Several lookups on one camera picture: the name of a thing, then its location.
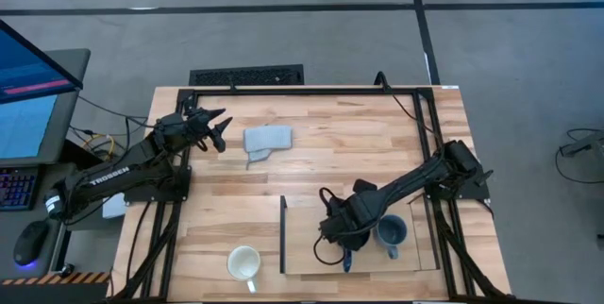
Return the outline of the light wooden board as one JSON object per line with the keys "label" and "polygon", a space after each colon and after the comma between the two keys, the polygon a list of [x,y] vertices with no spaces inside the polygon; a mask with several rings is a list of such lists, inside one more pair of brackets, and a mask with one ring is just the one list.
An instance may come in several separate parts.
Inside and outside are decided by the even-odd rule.
{"label": "light wooden board", "polygon": [[[326,241],[318,242],[319,222],[326,218],[321,201],[311,196],[282,196],[282,260],[284,272],[291,275],[340,274],[344,267],[334,262],[342,249]],[[427,211],[421,197],[404,199],[387,212],[401,217],[407,237],[398,246],[399,257],[391,260],[386,248],[371,237],[360,251],[352,254],[352,273],[410,272],[434,270],[438,254],[434,251]]]}

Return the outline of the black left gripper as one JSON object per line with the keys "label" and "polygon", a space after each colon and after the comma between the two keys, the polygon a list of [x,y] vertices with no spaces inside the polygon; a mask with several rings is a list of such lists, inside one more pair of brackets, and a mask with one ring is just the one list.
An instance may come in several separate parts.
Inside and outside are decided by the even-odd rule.
{"label": "black left gripper", "polygon": [[[183,118],[179,113],[172,113],[160,118],[153,127],[153,142],[158,148],[188,148],[196,145],[206,148],[203,142],[209,132],[208,123],[222,115],[226,110],[190,110]],[[227,144],[223,132],[228,127],[232,117],[214,126],[210,132],[213,146],[219,153],[223,153]]]}

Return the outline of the hazard striped black box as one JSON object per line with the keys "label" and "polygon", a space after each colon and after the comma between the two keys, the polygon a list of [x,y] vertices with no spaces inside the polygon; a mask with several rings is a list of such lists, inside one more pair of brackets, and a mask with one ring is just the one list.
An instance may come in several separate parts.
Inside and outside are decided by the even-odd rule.
{"label": "hazard striped black box", "polygon": [[61,278],[0,280],[0,304],[93,304],[103,301],[110,289],[109,272],[75,272]]}

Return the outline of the pale green mug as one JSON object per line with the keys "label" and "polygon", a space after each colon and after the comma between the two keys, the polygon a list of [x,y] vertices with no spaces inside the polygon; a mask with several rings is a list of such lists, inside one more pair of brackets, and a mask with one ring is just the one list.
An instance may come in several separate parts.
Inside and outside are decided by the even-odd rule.
{"label": "pale green mug", "polygon": [[227,257],[227,272],[237,281],[247,285],[248,291],[258,291],[256,276],[260,271],[260,253],[251,245],[240,245],[234,248]]}

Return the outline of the grey ceramic mug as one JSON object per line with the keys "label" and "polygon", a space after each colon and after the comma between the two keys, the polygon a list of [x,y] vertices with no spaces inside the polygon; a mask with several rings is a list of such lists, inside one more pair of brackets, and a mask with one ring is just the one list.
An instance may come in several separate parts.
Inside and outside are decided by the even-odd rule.
{"label": "grey ceramic mug", "polygon": [[391,260],[399,258],[398,247],[405,241],[407,232],[405,221],[394,214],[384,215],[374,229],[377,242],[386,250]]}

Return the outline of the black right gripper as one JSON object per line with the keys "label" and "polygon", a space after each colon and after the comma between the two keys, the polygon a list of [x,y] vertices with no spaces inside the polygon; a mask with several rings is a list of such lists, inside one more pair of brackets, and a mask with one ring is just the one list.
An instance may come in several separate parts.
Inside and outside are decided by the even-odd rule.
{"label": "black right gripper", "polygon": [[365,246],[383,214],[383,192],[363,191],[342,199],[330,189],[320,189],[319,197],[327,208],[327,218],[319,224],[321,234],[344,249],[359,251]]}

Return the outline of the black computer mouse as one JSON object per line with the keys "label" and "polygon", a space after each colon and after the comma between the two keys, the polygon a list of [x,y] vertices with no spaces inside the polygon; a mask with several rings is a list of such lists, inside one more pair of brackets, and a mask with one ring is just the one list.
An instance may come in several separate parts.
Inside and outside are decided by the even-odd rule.
{"label": "black computer mouse", "polygon": [[49,224],[45,220],[31,222],[24,228],[13,248],[17,265],[28,266],[38,259],[48,231]]}

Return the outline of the small white box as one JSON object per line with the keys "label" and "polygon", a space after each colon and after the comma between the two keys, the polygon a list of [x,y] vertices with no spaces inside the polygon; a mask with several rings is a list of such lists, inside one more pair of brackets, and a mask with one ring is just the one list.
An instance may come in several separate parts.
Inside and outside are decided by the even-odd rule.
{"label": "small white box", "polygon": [[126,202],[123,193],[118,193],[108,198],[102,207],[102,217],[112,219],[126,214]]}

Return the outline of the backlit computer keyboard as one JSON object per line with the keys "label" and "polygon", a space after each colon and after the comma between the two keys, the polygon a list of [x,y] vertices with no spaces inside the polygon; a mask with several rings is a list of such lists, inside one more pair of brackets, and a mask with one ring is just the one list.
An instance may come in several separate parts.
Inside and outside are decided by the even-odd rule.
{"label": "backlit computer keyboard", "polygon": [[38,167],[0,168],[0,211],[30,211],[36,201]]}

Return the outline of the grey framed computer monitor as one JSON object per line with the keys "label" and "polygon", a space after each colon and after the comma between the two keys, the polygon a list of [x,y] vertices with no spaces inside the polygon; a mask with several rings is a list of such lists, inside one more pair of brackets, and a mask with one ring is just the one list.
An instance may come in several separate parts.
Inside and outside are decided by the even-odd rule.
{"label": "grey framed computer monitor", "polygon": [[[87,48],[44,52],[83,81]],[[0,166],[52,164],[65,146],[78,91],[0,104]]]}

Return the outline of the black floor vent grate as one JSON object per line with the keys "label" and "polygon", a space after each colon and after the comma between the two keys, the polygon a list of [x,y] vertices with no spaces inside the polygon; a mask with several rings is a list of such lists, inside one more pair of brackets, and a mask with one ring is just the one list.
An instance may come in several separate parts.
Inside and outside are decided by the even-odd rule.
{"label": "black floor vent grate", "polygon": [[190,86],[304,85],[302,64],[191,70]]}

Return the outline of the dark blue glossy mug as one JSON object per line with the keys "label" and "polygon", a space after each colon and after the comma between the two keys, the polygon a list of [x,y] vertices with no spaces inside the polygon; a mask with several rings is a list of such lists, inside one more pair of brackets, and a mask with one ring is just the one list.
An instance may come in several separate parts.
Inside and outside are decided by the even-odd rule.
{"label": "dark blue glossy mug", "polygon": [[337,261],[337,264],[340,264],[342,266],[343,271],[345,273],[349,273],[352,268],[352,263],[353,263],[353,251],[348,248],[343,247],[343,255]]}

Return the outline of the grey quilted pot holder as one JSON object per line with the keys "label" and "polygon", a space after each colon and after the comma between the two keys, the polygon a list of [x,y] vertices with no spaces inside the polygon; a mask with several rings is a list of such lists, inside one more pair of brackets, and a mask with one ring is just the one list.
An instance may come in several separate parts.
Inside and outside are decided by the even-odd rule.
{"label": "grey quilted pot holder", "polygon": [[246,168],[252,163],[267,160],[273,151],[293,146],[291,126],[251,127],[243,131],[243,149],[247,154]]}

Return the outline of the black framed computer monitor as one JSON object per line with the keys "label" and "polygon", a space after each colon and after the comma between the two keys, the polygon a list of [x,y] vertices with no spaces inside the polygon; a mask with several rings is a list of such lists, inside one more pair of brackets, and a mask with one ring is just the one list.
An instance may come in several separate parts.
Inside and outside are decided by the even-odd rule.
{"label": "black framed computer monitor", "polygon": [[82,88],[81,80],[0,20],[0,104]]}

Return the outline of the black aluminium table frame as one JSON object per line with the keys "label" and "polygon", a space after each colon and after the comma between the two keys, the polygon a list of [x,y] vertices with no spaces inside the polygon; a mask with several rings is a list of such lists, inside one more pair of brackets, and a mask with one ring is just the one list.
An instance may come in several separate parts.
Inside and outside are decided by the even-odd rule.
{"label": "black aluminium table frame", "polygon": [[[225,109],[226,151],[193,151],[188,199],[180,209],[176,246],[161,254],[151,279],[152,295],[170,302],[438,300],[465,291],[458,261],[441,264],[431,202],[423,192],[434,270],[291,275],[282,260],[282,196],[311,196],[327,187],[347,196],[356,179],[384,185],[420,165],[434,137],[473,141],[460,91],[455,87],[408,87],[390,96],[380,87],[201,88],[198,103]],[[246,168],[243,131],[291,126],[293,146],[273,151]],[[227,257],[240,245],[260,253],[258,291],[227,272]]]}

